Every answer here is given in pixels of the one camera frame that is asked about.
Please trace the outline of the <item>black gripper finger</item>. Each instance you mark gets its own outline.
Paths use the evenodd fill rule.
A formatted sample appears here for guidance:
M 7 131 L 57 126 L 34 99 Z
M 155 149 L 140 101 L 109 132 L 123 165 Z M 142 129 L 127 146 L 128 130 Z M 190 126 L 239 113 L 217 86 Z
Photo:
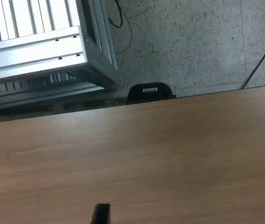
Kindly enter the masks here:
M 110 224 L 110 204 L 99 203 L 95 206 L 91 224 Z

